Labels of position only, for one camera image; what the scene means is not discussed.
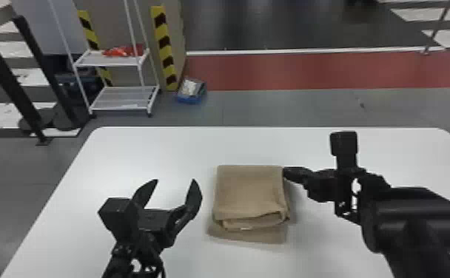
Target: red floor stripe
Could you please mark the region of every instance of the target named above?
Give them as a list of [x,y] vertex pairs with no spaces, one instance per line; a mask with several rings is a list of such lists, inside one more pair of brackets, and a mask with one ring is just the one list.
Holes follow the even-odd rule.
[[450,51],[192,56],[211,90],[450,87]]

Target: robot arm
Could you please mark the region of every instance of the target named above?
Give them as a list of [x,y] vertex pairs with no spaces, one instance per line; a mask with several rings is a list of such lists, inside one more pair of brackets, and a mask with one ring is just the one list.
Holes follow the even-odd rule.
[[[185,204],[171,210],[146,209],[158,180],[141,186],[128,198],[109,198],[99,210],[104,225],[116,239],[103,278],[156,278],[165,272],[160,258],[173,246],[178,233],[194,219],[203,199],[199,185],[192,180]],[[132,264],[137,260],[140,270]]]
[[366,246],[384,255],[396,278],[450,278],[450,201],[425,188],[392,188],[360,168],[356,132],[333,133],[330,141],[336,169],[286,167],[283,176],[309,198],[334,202],[335,214],[361,227]]

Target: white metal shelf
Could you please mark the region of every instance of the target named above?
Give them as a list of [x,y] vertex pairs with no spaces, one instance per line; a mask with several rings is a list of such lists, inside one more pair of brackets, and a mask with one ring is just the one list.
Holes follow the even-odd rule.
[[92,110],[147,110],[158,94],[159,86],[105,87],[90,108]]
[[[135,39],[135,32],[132,25],[132,16],[130,14],[130,8],[128,5],[129,0],[123,0],[125,14],[127,16],[127,26],[130,33],[131,47],[134,50],[137,49],[137,40]],[[142,23],[141,11],[138,6],[138,0],[132,0],[133,5],[135,6],[135,14],[137,15],[138,25],[142,32],[142,36],[144,37],[144,43],[148,46],[147,43],[147,34],[144,29],[144,24]],[[54,20],[56,21],[59,34],[61,36],[61,40],[63,41],[64,48],[67,51],[68,59],[73,68],[73,72],[75,73],[75,78],[78,83],[78,87],[80,88],[80,92],[82,98],[84,99],[85,106],[89,111],[89,114],[93,113],[93,110],[146,110],[147,114],[150,116],[152,114],[152,105],[154,104],[154,100],[158,96],[159,92],[159,84],[158,84],[158,74],[156,72],[154,61],[150,55],[150,49],[146,48],[144,50],[143,55],[137,57],[109,57],[102,54],[102,51],[98,50],[87,50],[82,56],[77,60],[73,60],[73,55],[71,53],[71,49],[68,46],[66,35],[61,28],[61,22],[58,19],[58,14],[54,7],[53,0],[48,0],[50,8],[53,12]],[[89,49],[90,46],[85,41],[86,48]],[[145,86],[144,76],[142,72],[142,64],[149,60],[151,63],[152,73],[156,79],[155,86]],[[97,98],[95,98],[92,104],[89,103],[87,99],[87,94],[85,92],[84,85],[82,84],[81,77],[78,73],[78,68],[81,67],[129,67],[135,66],[137,67],[138,79],[140,82],[140,86],[137,87],[109,87],[108,83],[104,78],[102,81],[104,83],[104,88],[101,90]]]
[[149,52],[149,48],[146,48],[142,56],[109,57],[99,50],[87,50],[75,62],[75,67],[139,67],[146,61]]

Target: red object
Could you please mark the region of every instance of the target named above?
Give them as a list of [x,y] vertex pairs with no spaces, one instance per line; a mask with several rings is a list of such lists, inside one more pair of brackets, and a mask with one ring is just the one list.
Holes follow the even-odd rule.
[[[143,44],[137,44],[137,54],[139,56],[144,54],[144,50],[145,46]],[[133,50],[133,46],[113,47],[110,50],[103,51],[102,54],[109,57],[128,57],[135,56],[135,51]]]

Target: gray floor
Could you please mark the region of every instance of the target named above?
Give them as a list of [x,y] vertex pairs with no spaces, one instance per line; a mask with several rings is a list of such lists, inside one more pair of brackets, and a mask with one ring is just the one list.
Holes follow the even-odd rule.
[[167,95],[154,118],[99,115],[78,138],[55,139],[48,147],[33,139],[0,139],[0,273],[100,126],[433,126],[450,132],[450,89],[211,92],[198,106],[176,104]]

